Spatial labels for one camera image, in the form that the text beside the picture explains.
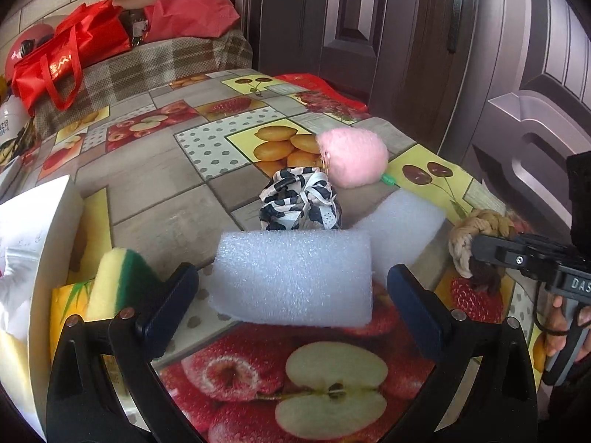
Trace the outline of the right hand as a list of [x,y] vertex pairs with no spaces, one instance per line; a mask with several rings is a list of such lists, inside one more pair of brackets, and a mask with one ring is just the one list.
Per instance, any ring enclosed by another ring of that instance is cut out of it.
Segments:
[[[563,297],[559,295],[555,295],[552,308],[549,312],[549,315],[546,319],[546,327],[553,331],[566,331],[569,329],[570,324],[566,321],[565,317],[562,314],[562,303]],[[589,306],[584,307],[581,312],[579,313],[579,324],[585,325],[590,322],[591,319],[591,308]],[[544,350],[545,354],[548,357],[554,356],[557,352],[560,352],[564,349],[566,345],[566,337],[564,335],[557,336],[557,335],[549,335],[545,339],[544,343]],[[576,362],[581,361],[584,359],[591,351],[591,339],[590,335],[587,335],[583,345],[581,346],[577,357],[575,358]]]

